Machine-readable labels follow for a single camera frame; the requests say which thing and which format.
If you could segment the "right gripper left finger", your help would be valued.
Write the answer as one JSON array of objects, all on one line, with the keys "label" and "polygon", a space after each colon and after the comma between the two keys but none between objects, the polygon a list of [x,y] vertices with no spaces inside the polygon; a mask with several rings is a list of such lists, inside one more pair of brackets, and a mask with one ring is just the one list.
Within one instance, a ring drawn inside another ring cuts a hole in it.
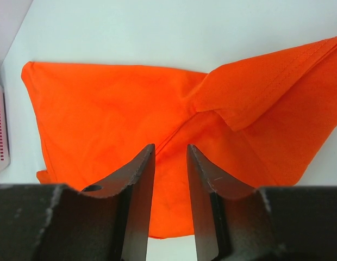
[{"label": "right gripper left finger", "polygon": [[35,260],[145,260],[155,145],[77,192],[56,187]]}]

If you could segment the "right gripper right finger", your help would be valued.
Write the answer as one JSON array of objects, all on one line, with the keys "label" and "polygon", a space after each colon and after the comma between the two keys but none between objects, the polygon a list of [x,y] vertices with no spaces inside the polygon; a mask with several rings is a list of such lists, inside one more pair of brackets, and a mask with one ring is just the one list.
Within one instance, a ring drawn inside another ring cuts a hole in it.
[{"label": "right gripper right finger", "polygon": [[277,260],[276,240],[255,189],[187,147],[198,260]]}]

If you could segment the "orange t shirt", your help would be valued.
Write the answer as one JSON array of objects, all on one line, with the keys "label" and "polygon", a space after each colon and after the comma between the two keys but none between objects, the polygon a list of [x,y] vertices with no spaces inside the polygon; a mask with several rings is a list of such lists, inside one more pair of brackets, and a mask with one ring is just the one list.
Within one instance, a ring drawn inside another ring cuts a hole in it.
[{"label": "orange t shirt", "polygon": [[82,190],[155,144],[149,234],[192,235],[186,148],[252,186],[295,185],[337,126],[337,37],[209,73],[30,61],[21,78],[46,168]]}]

